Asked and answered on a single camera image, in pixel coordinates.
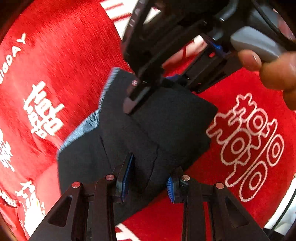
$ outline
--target gray handle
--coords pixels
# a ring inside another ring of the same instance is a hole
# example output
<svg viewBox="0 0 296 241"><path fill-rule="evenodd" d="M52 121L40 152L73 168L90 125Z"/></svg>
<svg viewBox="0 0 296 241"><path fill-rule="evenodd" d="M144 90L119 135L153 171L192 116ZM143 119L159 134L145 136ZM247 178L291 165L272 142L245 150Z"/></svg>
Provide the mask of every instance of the gray handle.
<svg viewBox="0 0 296 241"><path fill-rule="evenodd" d="M271 62L287 52L281 45L252 27L243 27L230 37L235 50L250 49L259 55L262 61Z"/></svg>

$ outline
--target white stripe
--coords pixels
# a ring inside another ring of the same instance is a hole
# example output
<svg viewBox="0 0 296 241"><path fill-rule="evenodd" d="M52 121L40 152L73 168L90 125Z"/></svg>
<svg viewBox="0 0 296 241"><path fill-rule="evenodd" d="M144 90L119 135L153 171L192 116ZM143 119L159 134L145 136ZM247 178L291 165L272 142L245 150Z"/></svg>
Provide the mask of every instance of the white stripe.
<svg viewBox="0 0 296 241"><path fill-rule="evenodd" d="M271 219L268 221L268 223L265 225L265 228L267 229L271 229L273 227L273 225L275 225L276 221L279 219L279 217L282 215L284 209L286 208L286 206L288 205L294 190L296 188L296 178L294 178L292 180L292 183L286 193L286 195L284 196L284 198L282 199L280 205L278 206L276 212L274 213L274 215L271 217ZM291 203L290 208L288 209L288 211L286 212L286 214L284 215L282 222L280 222L280 224L283 224L284 221L286 220L286 222L288 222L288 220L290 221L291 225L294 222L294 214L296 211L296 198L294 198L294 200Z"/></svg>
<svg viewBox="0 0 296 241"><path fill-rule="evenodd" d="M189 57L194 54L195 49L197 48L198 44L191 43L186 46L186 57Z"/></svg>
<svg viewBox="0 0 296 241"><path fill-rule="evenodd" d="M145 23L153 19L160 11L158 9L151 8L149 14L146 17Z"/></svg>
<svg viewBox="0 0 296 241"><path fill-rule="evenodd" d="M132 13L135 6L137 5L138 3L138 0L122 0L124 6L127 7L127 10Z"/></svg>
<svg viewBox="0 0 296 241"><path fill-rule="evenodd" d="M201 44L203 42L203 38L200 35L197 35L193 41L195 44Z"/></svg>
<svg viewBox="0 0 296 241"><path fill-rule="evenodd" d="M122 15L128 14L130 12L127 10L126 6L121 5L121 6L107 10L106 13L108 14L109 18L113 19Z"/></svg>
<svg viewBox="0 0 296 241"><path fill-rule="evenodd" d="M138 237L122 223L118 224L117 227L122 231L120 233L116 233L116 239L118 241L127 239L131 239L132 241L140 241Z"/></svg>
<svg viewBox="0 0 296 241"><path fill-rule="evenodd" d="M117 30L119 36L121 37L121 39L123 39L125 30L126 30L126 26L127 26L128 22L129 22L129 19L130 19L130 17L124 18L124 19L121 19L119 21L114 22L116 30Z"/></svg>
<svg viewBox="0 0 296 241"><path fill-rule="evenodd" d="M106 1L101 2L101 6L104 9L106 9L106 8L112 7L112 6L120 4L120 3L122 3L121 0L106 0Z"/></svg>

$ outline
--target white letters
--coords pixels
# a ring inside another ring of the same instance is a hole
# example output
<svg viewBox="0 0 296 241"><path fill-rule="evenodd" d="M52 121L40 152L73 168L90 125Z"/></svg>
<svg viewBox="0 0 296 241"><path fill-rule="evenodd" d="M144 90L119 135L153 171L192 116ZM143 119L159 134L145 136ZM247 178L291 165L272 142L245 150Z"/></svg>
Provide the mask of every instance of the white letters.
<svg viewBox="0 0 296 241"><path fill-rule="evenodd" d="M20 52L22 49L16 46L12 47L12 56L16 57L17 56L17 52Z"/></svg>
<svg viewBox="0 0 296 241"><path fill-rule="evenodd" d="M8 64L8 66L10 66L12 64L12 56L10 54L6 56L6 62Z"/></svg>
<svg viewBox="0 0 296 241"><path fill-rule="evenodd" d="M6 62L3 63L2 70L3 70L4 73L7 73L7 71L8 71L8 64Z"/></svg>
<svg viewBox="0 0 296 241"><path fill-rule="evenodd" d="M21 38L21 39L17 39L17 42L18 42L18 43L26 44L26 42L25 42L25 38L26 38L26 33L23 33L23 34L22 34L22 38Z"/></svg>

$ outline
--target red rug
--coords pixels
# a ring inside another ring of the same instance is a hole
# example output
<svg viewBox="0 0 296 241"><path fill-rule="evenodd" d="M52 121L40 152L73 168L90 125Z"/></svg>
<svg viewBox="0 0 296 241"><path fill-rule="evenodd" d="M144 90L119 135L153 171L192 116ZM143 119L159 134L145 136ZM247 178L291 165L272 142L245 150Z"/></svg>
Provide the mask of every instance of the red rug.
<svg viewBox="0 0 296 241"><path fill-rule="evenodd" d="M129 70L97 1L35 0L0 45L0 211L26 240L60 196L56 152L98 106L112 67ZM180 73L190 59L169 66ZM261 225L296 172L295 113L241 69L200 96L218 107L211 149L187 173L224 182ZM165 194L121 224L118 240L179 240L182 205Z"/></svg>

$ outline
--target black metal frame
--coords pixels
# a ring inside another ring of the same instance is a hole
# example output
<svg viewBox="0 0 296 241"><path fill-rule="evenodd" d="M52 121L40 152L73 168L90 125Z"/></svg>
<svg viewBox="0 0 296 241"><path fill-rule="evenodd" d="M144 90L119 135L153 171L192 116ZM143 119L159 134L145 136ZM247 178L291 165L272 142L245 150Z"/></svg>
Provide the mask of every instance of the black metal frame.
<svg viewBox="0 0 296 241"><path fill-rule="evenodd" d="M113 203L123 203L134 172L134 155L96 183L75 182L52 207L30 241L116 241Z"/></svg>
<svg viewBox="0 0 296 241"><path fill-rule="evenodd" d="M206 241L205 213L207 202L213 241L269 241L265 232L222 183L206 185L178 168L171 174L173 203L184 203L182 241Z"/></svg>
<svg viewBox="0 0 296 241"><path fill-rule="evenodd" d="M254 17L257 5L254 6L251 0L163 1L163 10L150 22L144 23L151 7L157 2L138 1L123 37L123 56L138 78L127 89L123 103L123 111L127 114L131 114L162 84L162 64L199 34L208 47L178 80L179 84L197 93L242 67L230 43L230 36L244 26L259 30L288 51L296 50L295 44L276 35L263 18ZM197 2L200 3L199 8L195 6ZM264 0L260 4L270 6ZM289 22L289 16L286 14L284 17Z"/></svg>

